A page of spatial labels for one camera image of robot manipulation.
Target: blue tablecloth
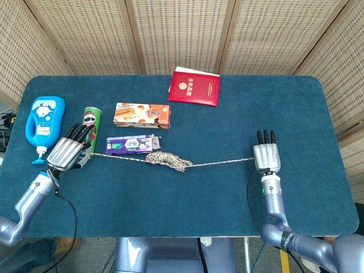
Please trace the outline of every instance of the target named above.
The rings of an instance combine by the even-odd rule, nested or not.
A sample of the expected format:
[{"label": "blue tablecloth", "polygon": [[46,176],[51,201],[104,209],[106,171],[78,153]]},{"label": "blue tablecloth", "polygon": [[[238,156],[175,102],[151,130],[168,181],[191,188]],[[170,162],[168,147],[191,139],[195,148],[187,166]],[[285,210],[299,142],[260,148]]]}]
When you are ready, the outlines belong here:
[{"label": "blue tablecloth", "polygon": [[[18,219],[13,206],[40,166],[24,133],[37,96],[66,101],[62,134],[81,122],[86,106],[103,111],[96,152],[107,137],[155,134],[162,151],[194,163],[253,155],[257,130],[274,129],[288,221],[309,234],[356,230],[358,218],[320,83],[309,76],[221,76],[218,107],[168,102],[170,76],[40,76],[26,87],[0,172],[0,214]],[[115,127],[117,102],[169,104],[171,129]],[[95,157],[83,169],[61,175],[61,193],[77,209],[78,235],[258,235],[246,201],[254,162],[187,169]],[[256,178],[253,211],[261,225],[264,206]],[[71,236],[73,213],[49,196],[34,217],[29,237]]]}]

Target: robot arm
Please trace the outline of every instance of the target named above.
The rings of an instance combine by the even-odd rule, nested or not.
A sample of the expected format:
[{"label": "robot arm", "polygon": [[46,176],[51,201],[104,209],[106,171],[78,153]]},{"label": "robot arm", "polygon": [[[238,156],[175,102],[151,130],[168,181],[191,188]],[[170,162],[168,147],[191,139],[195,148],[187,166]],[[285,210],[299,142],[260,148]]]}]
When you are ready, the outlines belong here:
[{"label": "robot arm", "polygon": [[357,234],[339,236],[334,244],[316,237],[295,233],[290,228],[286,211],[284,210],[280,177],[278,148],[275,134],[271,131],[271,141],[268,132],[263,138],[258,131],[258,145],[253,147],[255,166],[258,171],[264,171],[261,178],[262,192],[267,217],[273,224],[263,226],[261,236],[265,243],[292,252],[303,257],[331,273],[364,273],[364,237]]},{"label": "robot arm", "polygon": [[72,126],[67,135],[61,138],[50,153],[47,163],[49,168],[41,171],[28,190],[15,205],[19,214],[19,222],[0,216],[0,243],[5,246],[14,246],[23,239],[29,224],[43,201],[54,189],[58,189],[60,172],[67,172],[75,166],[75,161],[81,151],[89,144],[82,144],[91,126]]}]

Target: tangled rope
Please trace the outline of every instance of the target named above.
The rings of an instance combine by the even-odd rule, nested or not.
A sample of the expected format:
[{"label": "tangled rope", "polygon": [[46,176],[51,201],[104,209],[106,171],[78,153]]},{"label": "tangled rope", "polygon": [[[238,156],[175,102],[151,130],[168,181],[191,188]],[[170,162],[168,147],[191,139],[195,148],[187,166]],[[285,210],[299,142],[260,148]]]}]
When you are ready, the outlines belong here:
[{"label": "tangled rope", "polygon": [[169,166],[179,172],[184,172],[186,170],[186,168],[192,168],[192,167],[203,167],[203,166],[210,166],[210,165],[217,165],[217,164],[226,164],[226,163],[235,163],[235,162],[242,162],[242,161],[247,161],[247,160],[254,160],[254,158],[241,158],[241,159],[233,159],[233,160],[203,163],[203,164],[192,164],[191,161],[180,159],[179,156],[174,155],[170,152],[160,152],[160,151],[152,152],[152,153],[148,154],[145,160],[137,159],[137,158],[127,158],[125,156],[104,155],[104,154],[98,154],[96,152],[92,153],[92,155],[103,156],[105,158],[117,158],[117,159],[145,162],[145,163],[151,163],[151,164],[161,164],[161,165]]}]

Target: red passport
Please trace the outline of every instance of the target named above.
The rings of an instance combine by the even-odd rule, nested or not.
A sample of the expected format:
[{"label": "red passport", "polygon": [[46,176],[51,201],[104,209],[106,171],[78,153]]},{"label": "red passport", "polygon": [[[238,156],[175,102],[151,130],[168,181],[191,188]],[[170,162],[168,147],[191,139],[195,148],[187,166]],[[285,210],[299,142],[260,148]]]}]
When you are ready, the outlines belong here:
[{"label": "red passport", "polygon": [[169,101],[217,106],[220,77],[173,72]]}]

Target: green can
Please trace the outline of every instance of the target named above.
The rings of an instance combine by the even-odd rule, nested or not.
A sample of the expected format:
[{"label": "green can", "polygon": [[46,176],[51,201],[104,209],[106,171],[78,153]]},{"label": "green can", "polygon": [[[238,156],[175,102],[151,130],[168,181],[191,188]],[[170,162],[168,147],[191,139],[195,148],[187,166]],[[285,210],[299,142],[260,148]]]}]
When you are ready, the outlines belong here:
[{"label": "green can", "polygon": [[90,131],[90,133],[86,137],[85,142],[91,143],[91,147],[82,152],[84,155],[89,155],[92,157],[91,153],[95,151],[101,116],[102,116],[102,111],[100,109],[91,106],[85,108],[84,121],[82,124],[87,126],[95,125],[95,127]]}]

